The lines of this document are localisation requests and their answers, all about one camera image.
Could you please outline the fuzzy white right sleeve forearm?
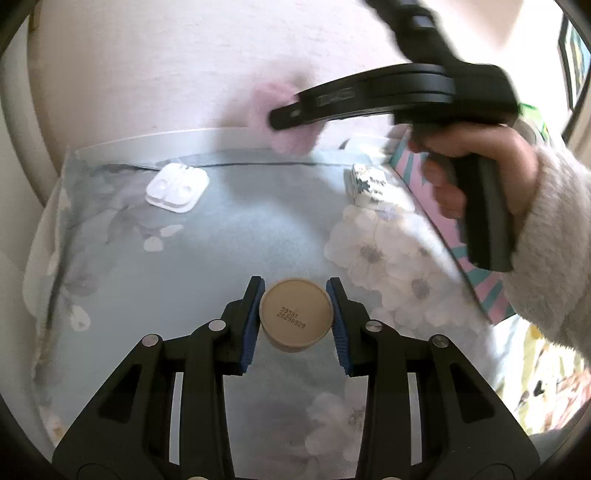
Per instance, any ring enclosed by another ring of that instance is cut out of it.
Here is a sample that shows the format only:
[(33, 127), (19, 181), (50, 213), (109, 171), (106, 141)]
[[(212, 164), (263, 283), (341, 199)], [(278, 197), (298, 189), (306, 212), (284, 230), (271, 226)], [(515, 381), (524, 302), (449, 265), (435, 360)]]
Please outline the fuzzy white right sleeve forearm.
[(566, 149), (537, 149), (537, 193), (503, 276), (516, 313), (590, 358), (590, 170)]

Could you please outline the person's right hand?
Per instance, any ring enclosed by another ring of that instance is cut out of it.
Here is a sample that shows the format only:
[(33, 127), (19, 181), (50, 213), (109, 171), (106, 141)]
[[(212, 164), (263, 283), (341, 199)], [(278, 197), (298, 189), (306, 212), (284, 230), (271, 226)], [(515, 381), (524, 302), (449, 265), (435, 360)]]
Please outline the person's right hand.
[[(539, 161), (535, 149), (514, 129), (460, 123), (431, 134), (414, 133), (409, 149), (452, 158), (477, 154), (496, 161), (515, 227), (525, 220), (538, 187)], [(430, 159), (424, 163), (423, 173), (433, 185), (440, 213), (449, 219), (463, 218), (467, 197), (451, 183), (444, 169)]]

